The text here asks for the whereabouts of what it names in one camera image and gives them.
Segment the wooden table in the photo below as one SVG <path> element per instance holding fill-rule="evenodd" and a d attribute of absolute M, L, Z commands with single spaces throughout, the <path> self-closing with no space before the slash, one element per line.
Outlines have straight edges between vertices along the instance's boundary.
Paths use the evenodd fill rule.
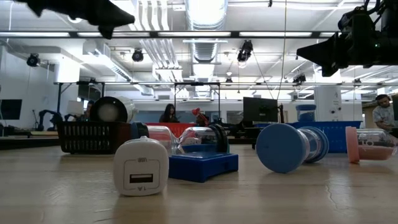
<path fill-rule="evenodd" d="M 149 197 L 120 197 L 112 156 L 59 147 L 0 151 L 0 223 L 280 224 L 398 222 L 398 159 L 350 165 L 332 155 L 275 174 L 250 146 L 232 146 L 239 172 L 204 184 L 169 179 Z"/>

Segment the computer monitor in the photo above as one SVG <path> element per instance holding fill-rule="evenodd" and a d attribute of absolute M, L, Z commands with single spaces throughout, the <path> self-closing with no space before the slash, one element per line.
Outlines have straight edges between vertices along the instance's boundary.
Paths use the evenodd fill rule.
<path fill-rule="evenodd" d="M 262 98 L 243 98 L 243 121 L 278 122 L 278 101 Z"/>
<path fill-rule="evenodd" d="M 18 120 L 21 108 L 22 100 L 0 100 L 0 120 Z"/>

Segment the black crate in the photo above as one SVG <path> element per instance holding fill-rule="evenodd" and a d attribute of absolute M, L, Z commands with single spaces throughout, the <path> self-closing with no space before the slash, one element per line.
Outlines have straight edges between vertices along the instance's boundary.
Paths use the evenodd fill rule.
<path fill-rule="evenodd" d="M 70 154 L 114 154 L 131 139 L 128 123 L 64 121 L 57 129 L 62 151 Z"/>

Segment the desk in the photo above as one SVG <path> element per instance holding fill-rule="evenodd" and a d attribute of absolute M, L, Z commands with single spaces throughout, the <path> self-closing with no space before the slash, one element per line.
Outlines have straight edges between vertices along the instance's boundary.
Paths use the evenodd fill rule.
<path fill-rule="evenodd" d="M 231 146 L 239 172 L 204 184 L 169 179 L 163 194 L 120 197 L 112 156 L 59 147 L 0 151 L 0 223 L 393 224 L 398 158 L 350 165 L 332 154 L 291 174 L 267 170 L 250 146 Z"/>

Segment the man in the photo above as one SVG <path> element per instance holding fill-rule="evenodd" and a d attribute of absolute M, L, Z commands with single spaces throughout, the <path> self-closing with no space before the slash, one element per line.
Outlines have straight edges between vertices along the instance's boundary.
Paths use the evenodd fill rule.
<path fill-rule="evenodd" d="M 83 114 L 83 115 L 81 115 L 80 117 L 78 117 L 77 119 L 76 119 L 76 121 L 89 121 L 90 120 L 90 109 L 91 109 L 91 107 L 94 105 L 94 101 L 93 100 L 90 100 L 88 103 L 87 103 L 87 109 L 86 109 L 86 111 L 85 111 L 85 113 Z"/>
<path fill-rule="evenodd" d="M 392 131 L 396 127 L 394 110 L 390 104 L 390 98 L 386 94 L 376 97 L 377 107 L 373 110 L 373 121 L 376 125 L 386 131 Z"/>

